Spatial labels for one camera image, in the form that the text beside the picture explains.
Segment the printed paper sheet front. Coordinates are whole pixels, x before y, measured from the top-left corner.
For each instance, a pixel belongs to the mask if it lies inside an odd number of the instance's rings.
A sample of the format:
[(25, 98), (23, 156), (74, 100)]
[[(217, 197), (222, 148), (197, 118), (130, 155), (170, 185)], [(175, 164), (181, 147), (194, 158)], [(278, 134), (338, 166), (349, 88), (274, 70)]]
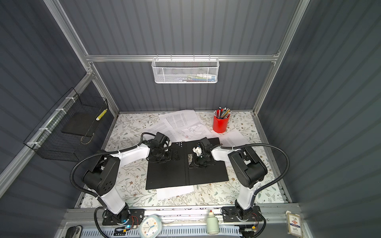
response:
[(188, 186), (177, 186), (177, 187), (166, 187), (159, 188), (156, 190), (157, 199), (165, 200), (167, 198), (176, 197), (188, 193), (194, 192), (193, 185)]

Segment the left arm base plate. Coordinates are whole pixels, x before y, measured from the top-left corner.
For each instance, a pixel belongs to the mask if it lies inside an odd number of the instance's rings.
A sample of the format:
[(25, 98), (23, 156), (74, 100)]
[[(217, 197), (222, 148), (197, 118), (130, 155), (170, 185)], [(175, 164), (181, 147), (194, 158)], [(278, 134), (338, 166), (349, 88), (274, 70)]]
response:
[(144, 209), (123, 209), (119, 214), (105, 210), (102, 214), (103, 226), (116, 226), (116, 225), (131, 225), (137, 226), (144, 219)]

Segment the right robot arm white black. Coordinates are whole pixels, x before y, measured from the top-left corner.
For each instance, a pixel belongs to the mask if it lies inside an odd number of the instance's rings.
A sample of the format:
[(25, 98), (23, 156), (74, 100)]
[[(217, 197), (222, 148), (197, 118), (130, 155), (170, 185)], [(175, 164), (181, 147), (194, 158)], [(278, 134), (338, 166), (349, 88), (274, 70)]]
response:
[[(260, 185), (268, 174), (267, 166), (257, 155), (254, 147), (267, 147), (280, 152), (286, 161), (284, 171), (271, 182)], [(251, 143), (239, 146), (212, 145), (206, 137), (197, 141), (197, 145), (192, 148), (190, 167), (206, 168), (215, 165), (217, 161), (227, 162), (232, 166), (233, 171), (241, 184), (240, 192), (235, 200), (235, 207), (232, 211), (224, 208), (221, 212), (228, 220), (237, 219), (247, 221), (255, 213), (255, 198), (264, 190), (282, 180), (290, 168), (290, 158), (282, 149), (266, 143)]]

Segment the orange folder black inside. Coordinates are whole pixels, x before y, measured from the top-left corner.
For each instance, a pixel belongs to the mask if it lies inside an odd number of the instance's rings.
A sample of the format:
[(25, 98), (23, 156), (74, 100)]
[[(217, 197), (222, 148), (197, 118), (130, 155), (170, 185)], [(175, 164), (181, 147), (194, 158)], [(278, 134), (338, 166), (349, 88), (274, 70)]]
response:
[(146, 179), (146, 190), (199, 185), (228, 181), (226, 165), (223, 161), (217, 161), (214, 165), (205, 168), (190, 168), (190, 156), (195, 142), (173, 143), (178, 159), (165, 163), (149, 163)]

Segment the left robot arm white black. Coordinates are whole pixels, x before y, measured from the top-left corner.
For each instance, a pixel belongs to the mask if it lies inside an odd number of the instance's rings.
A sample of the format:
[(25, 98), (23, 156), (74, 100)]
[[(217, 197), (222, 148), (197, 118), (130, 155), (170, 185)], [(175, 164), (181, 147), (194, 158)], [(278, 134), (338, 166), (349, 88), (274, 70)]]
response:
[[(95, 197), (116, 223), (126, 224), (132, 220), (132, 215), (115, 184), (119, 169), (140, 159), (160, 164), (178, 160), (179, 154), (171, 148), (170, 139), (166, 135), (143, 132), (137, 145), (117, 151), (100, 150), (87, 156), (73, 167), (69, 180), (77, 190)], [(83, 176), (87, 189), (78, 185), (74, 179), (76, 170), (85, 162), (90, 166)]]

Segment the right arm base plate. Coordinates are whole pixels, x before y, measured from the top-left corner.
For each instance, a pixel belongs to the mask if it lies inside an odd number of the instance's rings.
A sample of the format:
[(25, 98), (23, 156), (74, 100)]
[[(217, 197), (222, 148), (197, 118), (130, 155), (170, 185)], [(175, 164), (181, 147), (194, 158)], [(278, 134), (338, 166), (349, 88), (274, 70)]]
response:
[(239, 206), (224, 206), (220, 209), (223, 221), (226, 223), (234, 222), (262, 222), (261, 209), (258, 206), (251, 207), (247, 210), (241, 209)]

